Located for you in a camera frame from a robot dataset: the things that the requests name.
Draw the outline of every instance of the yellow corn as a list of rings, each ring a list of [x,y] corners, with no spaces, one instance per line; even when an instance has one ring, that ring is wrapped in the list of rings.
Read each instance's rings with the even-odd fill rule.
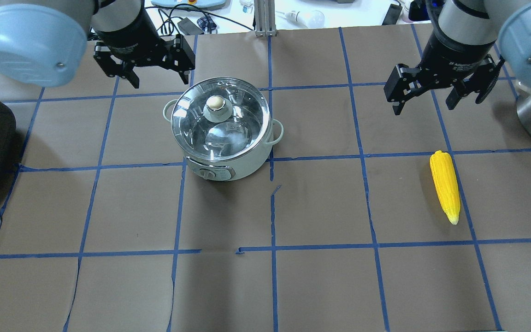
[[[442,210],[452,225],[455,225],[460,214],[460,194],[452,157],[448,153],[436,151],[430,157],[430,168]]]

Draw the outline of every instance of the water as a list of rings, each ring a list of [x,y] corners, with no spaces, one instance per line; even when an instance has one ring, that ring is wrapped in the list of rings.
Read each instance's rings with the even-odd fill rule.
[[[200,118],[190,130],[190,146],[207,159],[228,157],[249,147],[259,136],[260,122],[244,107],[234,107],[233,116],[215,124]]]

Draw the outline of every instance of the pot handle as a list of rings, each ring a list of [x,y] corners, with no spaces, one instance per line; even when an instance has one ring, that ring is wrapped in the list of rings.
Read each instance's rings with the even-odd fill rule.
[[[173,99],[172,101],[168,101],[168,103],[165,104],[165,107],[163,107],[163,118],[167,120],[167,122],[171,123],[171,116],[167,116],[167,110],[175,105],[177,103],[177,99]]]
[[[278,136],[278,138],[274,139],[273,141],[271,142],[264,142],[265,145],[275,145],[275,144],[278,144],[281,140],[282,140],[282,137],[284,137],[284,126],[282,126],[282,122],[276,120],[276,119],[272,119],[272,122],[275,124],[275,125],[278,125],[280,126],[280,135]]]

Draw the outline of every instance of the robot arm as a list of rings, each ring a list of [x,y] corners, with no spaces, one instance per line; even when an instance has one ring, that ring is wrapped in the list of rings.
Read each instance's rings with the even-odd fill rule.
[[[414,68],[398,64],[384,87],[400,115],[405,103],[428,90],[452,87],[446,103],[477,93],[485,100],[508,61],[531,86],[531,0],[426,0],[434,31]],[[499,63],[488,54],[499,36]]]
[[[0,0],[0,72],[40,86],[66,84],[90,27],[101,39],[94,58],[107,76],[139,88],[133,68],[157,65],[188,83],[195,68],[192,49],[181,35],[160,38],[141,0]]]

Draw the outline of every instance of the blue tape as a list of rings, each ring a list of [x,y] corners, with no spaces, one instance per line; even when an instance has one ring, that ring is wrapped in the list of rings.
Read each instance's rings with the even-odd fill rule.
[[[477,240],[478,244],[503,244],[503,243],[531,243],[531,238],[527,239],[491,239]]]
[[[183,95],[183,91],[177,92],[152,92],[152,93],[129,93],[127,95],[116,95],[116,98],[132,98],[132,97],[160,97],[160,96],[179,96]]]
[[[267,69],[268,69],[268,89],[271,89],[273,84],[273,72],[272,72],[272,60],[271,60],[271,36],[267,36]]]
[[[356,128],[356,139],[358,141],[358,150],[360,150],[360,162],[362,164],[362,178],[364,182],[364,189],[366,193],[366,208],[368,212],[368,220],[370,223],[370,234],[372,237],[372,243],[374,245],[377,244],[377,236],[376,232],[374,231],[374,224],[372,222],[372,212],[370,210],[370,188],[368,185],[367,180],[367,174],[366,174],[366,160],[364,158],[364,151],[362,147],[362,139],[360,137],[360,125],[358,124],[358,113],[356,111],[356,101],[354,98],[354,85],[352,84],[352,73],[351,69],[349,67],[349,59],[348,59],[348,51],[345,47],[345,39],[343,38],[343,30],[341,27],[339,27],[339,38],[341,39],[341,46],[343,50],[343,59],[345,61],[345,67],[348,74],[348,83],[349,83],[349,94],[352,101],[352,114],[354,117],[354,126]],[[380,294],[380,300],[381,300],[381,307],[382,307],[382,318],[384,320],[384,327],[386,332],[390,332],[390,325],[389,325],[389,319],[388,319],[388,311],[386,309],[386,298],[385,298],[385,291],[384,291],[384,282],[382,280],[382,269],[381,269],[381,263],[380,263],[380,256],[378,254],[378,248],[375,246],[374,248],[374,260],[376,263],[377,268],[377,278],[378,278],[378,290]]]
[[[186,164],[185,159],[182,165],[182,179],[179,184],[179,201],[177,202],[177,224],[175,227],[175,242],[173,248],[179,250],[179,234],[181,233],[182,228],[182,212],[183,212],[183,193],[185,189],[186,182]],[[171,263],[171,281],[173,282],[173,289],[175,290],[175,281],[177,276],[177,251],[173,255],[173,262]],[[167,332],[171,332],[171,315],[173,315],[173,303],[171,304],[171,314],[169,315],[169,323],[167,325]]]
[[[330,89],[346,88],[348,84],[322,84],[322,85],[302,85],[302,86],[270,86],[268,88],[259,88],[259,90],[306,90],[306,89]]]
[[[502,153],[531,153],[531,148],[526,149],[498,149],[498,150],[466,150],[452,151],[455,155],[465,154],[502,154]]]
[[[43,254],[0,254],[0,259],[188,255],[188,254],[200,254],[200,252],[202,252],[201,249],[135,250],[135,251],[82,252],[82,253],[80,252],[49,252],[49,253],[43,253]]]
[[[110,99],[112,96],[86,96],[86,97],[65,97],[65,98],[45,98],[44,102],[49,101],[88,101],[91,99]]]
[[[384,154],[365,154],[364,158],[387,158],[387,157],[417,157],[420,155],[432,155],[434,152],[426,151],[423,153],[384,153]]]
[[[271,36],[267,38],[267,57],[268,57],[268,96],[270,97],[270,111],[273,116],[273,71],[271,56]],[[274,181],[274,147],[270,151],[270,181]],[[276,193],[282,187],[278,185],[270,196],[270,221],[271,221],[271,298],[272,298],[272,325],[274,332],[278,332],[278,268],[276,261]]]
[[[81,258],[77,260],[77,278],[75,280],[75,288],[73,288],[73,296],[71,299],[71,306],[69,307],[69,313],[67,314],[67,319],[65,320],[65,324],[63,325],[63,332],[67,332],[69,328],[69,321],[71,320],[71,313],[73,312],[73,307],[75,305],[75,298],[77,296],[77,284],[79,283],[79,275],[81,272]]]
[[[1,231],[1,225],[3,224],[4,212],[6,212],[7,204],[9,202],[9,198],[11,198],[11,193],[13,192],[15,183],[18,180],[18,176],[19,176],[19,169],[17,169],[15,174],[13,175],[12,184],[11,184],[11,187],[9,188],[8,194],[6,196],[6,200],[4,201],[3,206],[0,208],[0,231]]]
[[[370,83],[352,83],[352,86],[375,86],[375,85],[385,85],[386,82],[370,82]]]
[[[32,135],[32,128],[34,128],[34,120],[36,119],[36,115],[38,115],[38,109],[40,109],[40,103],[42,103],[43,95],[44,95],[44,88],[40,90],[40,96],[38,96],[38,100],[36,101],[36,107],[34,108],[34,113],[32,114],[32,118],[30,119],[30,125],[28,126],[28,130],[26,132],[26,138],[24,139],[22,149],[19,153],[20,160],[22,159],[22,157],[24,156],[24,153],[26,152],[26,147],[28,146],[28,139],[30,139],[30,135]]]
[[[331,160],[331,159],[358,159],[360,155],[322,155],[313,157],[277,157],[274,161],[293,161],[293,160]]]
[[[270,222],[271,222],[271,283],[272,283],[272,310],[274,319],[274,332],[278,331],[278,269],[276,261],[276,193],[282,187],[278,185],[270,196]]]
[[[501,56],[501,52],[499,51],[499,47],[497,46],[497,44],[493,44],[493,48],[495,49],[495,53],[497,53],[498,56]],[[509,87],[512,89],[513,96],[517,100],[519,95],[518,95],[518,92],[516,91],[516,88],[513,86],[513,81],[511,80],[511,77],[509,76],[509,72],[507,71],[507,65],[504,64],[502,69],[503,69],[503,73],[505,74],[505,79],[509,83]]]
[[[169,167],[181,166],[182,162],[156,162],[153,164],[123,164],[123,165],[101,165],[101,166],[83,166],[83,167],[61,167],[61,168],[31,168],[20,165],[20,172],[80,172],[80,171],[95,171],[95,170],[115,170],[120,168],[146,168],[146,167]]]
[[[419,38],[417,37],[417,31],[415,30],[415,26],[413,24],[411,25],[411,30],[413,31],[413,36],[415,36],[415,43],[417,44],[417,50],[419,50],[419,56],[422,56],[423,52],[421,51],[421,46],[419,44]],[[445,128],[444,119],[442,118],[440,105],[436,98],[436,93],[433,90],[431,91],[431,96],[434,100],[434,106],[436,107],[438,119],[440,120],[440,126],[442,128],[442,133],[444,134],[444,139],[446,142],[446,146],[448,147],[448,152],[452,155],[451,156],[452,162],[454,164],[454,171],[457,176],[457,181],[458,181],[458,186],[459,186],[459,191],[460,191],[460,200],[462,201],[464,212],[466,213],[466,220],[468,221],[468,228],[470,229],[472,243],[474,244],[474,250],[477,255],[478,266],[480,267],[481,275],[483,277],[485,292],[487,293],[487,298],[489,299],[489,305],[491,306],[491,312],[493,314],[493,320],[495,321],[495,327],[497,328],[497,330],[501,330],[501,323],[499,322],[499,315],[497,314],[497,309],[495,307],[495,301],[493,300],[493,294],[491,293],[491,287],[489,286],[489,278],[487,277],[487,271],[485,270],[485,266],[483,263],[483,256],[478,246],[477,235],[476,233],[474,233],[474,226],[472,225],[472,218],[470,217],[470,210],[468,209],[468,203],[466,202],[466,195],[464,194],[464,188],[460,180],[460,173],[456,165],[455,156],[452,153],[452,146],[450,145],[450,141],[448,138],[448,132],[446,131],[446,128]]]
[[[95,179],[93,181],[93,187],[91,188],[91,196],[90,196],[90,200],[89,200],[89,206],[87,208],[87,214],[86,214],[86,218],[85,218],[85,225],[83,226],[82,241],[81,241],[81,244],[79,246],[79,257],[77,258],[77,279],[75,281],[75,289],[74,289],[74,292],[73,292],[73,298],[72,298],[72,301],[71,301],[71,307],[69,309],[69,313],[67,315],[67,319],[65,320],[65,325],[63,326],[63,332],[67,332],[67,329],[68,329],[68,326],[69,326],[69,321],[71,320],[71,313],[72,313],[72,310],[73,310],[73,305],[75,303],[75,297],[77,296],[77,286],[78,286],[79,275],[80,275],[80,271],[81,271],[81,263],[82,263],[82,258],[83,258],[83,256],[82,256],[83,255],[83,249],[85,248],[85,242],[86,242],[86,239],[87,239],[87,231],[89,229],[89,222],[90,222],[90,219],[91,219],[91,211],[93,210],[93,202],[95,201],[95,192],[97,191],[97,183],[98,183],[98,181],[100,179],[101,160],[104,157],[104,151],[105,151],[105,148],[106,148],[106,140],[107,140],[108,132],[109,132],[109,129],[110,129],[110,120],[112,119],[112,111],[114,109],[114,102],[116,101],[116,92],[118,91],[118,84],[119,83],[120,83],[120,80],[117,77],[116,78],[116,82],[114,83],[114,91],[112,92],[112,101],[110,102],[110,109],[108,110],[108,117],[107,117],[107,120],[106,120],[106,128],[104,130],[104,136],[103,136],[103,138],[101,140],[100,155],[99,155],[98,160],[97,160],[97,172],[95,172]]]
[[[439,246],[467,246],[473,245],[472,240],[462,241],[429,241],[429,242],[393,242],[378,243],[380,248],[408,248],[408,247],[439,247]]]
[[[5,104],[38,103],[38,99],[23,99],[21,101],[3,101]]]
[[[194,54],[198,54],[198,35],[194,36]],[[190,86],[194,85],[195,72],[195,70],[192,70],[192,72],[190,73]]]

